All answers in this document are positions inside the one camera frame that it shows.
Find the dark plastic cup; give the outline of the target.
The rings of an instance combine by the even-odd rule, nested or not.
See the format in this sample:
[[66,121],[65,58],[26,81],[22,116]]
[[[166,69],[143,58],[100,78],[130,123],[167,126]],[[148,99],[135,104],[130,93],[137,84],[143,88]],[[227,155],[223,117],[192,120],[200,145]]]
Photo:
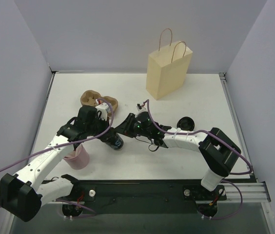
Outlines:
[[123,147],[123,140],[116,132],[108,132],[101,139],[102,142],[107,144],[113,150],[120,150]]

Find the black cup lid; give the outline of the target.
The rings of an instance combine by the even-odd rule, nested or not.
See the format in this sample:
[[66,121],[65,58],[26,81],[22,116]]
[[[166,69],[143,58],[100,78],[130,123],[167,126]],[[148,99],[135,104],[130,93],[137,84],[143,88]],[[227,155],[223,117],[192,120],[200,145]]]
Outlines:
[[177,127],[184,131],[193,131],[195,128],[195,122],[190,117],[182,117],[177,122]]

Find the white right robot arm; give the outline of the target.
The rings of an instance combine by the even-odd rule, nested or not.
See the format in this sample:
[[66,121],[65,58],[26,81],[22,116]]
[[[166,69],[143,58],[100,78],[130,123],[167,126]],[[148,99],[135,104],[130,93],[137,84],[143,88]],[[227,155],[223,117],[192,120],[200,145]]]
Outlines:
[[152,122],[148,112],[137,115],[130,113],[116,132],[135,138],[146,137],[153,144],[163,148],[181,148],[200,152],[209,169],[198,186],[201,198],[208,199],[215,193],[217,185],[226,178],[238,160],[238,154],[228,146],[241,153],[240,148],[227,137],[219,128],[212,128],[208,133],[194,133],[180,128],[159,125]]

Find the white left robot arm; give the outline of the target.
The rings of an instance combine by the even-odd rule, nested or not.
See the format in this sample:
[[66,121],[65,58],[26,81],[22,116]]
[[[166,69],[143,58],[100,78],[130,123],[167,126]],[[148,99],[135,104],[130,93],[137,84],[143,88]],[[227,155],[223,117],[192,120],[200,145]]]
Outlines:
[[14,175],[5,174],[0,180],[0,206],[24,222],[30,221],[46,203],[60,197],[76,200],[80,196],[77,179],[63,175],[43,184],[46,176],[86,140],[107,133],[113,122],[110,103],[96,107],[83,106],[77,117],[61,126],[48,146]]

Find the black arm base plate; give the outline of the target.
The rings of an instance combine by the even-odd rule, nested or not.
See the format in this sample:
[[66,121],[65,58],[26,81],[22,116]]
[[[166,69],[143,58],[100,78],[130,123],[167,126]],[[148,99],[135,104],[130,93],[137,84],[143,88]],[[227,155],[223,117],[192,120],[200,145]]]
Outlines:
[[224,186],[213,191],[197,179],[82,180],[63,200],[79,202],[84,208],[63,205],[66,215],[79,214],[191,214],[200,203],[227,199]]

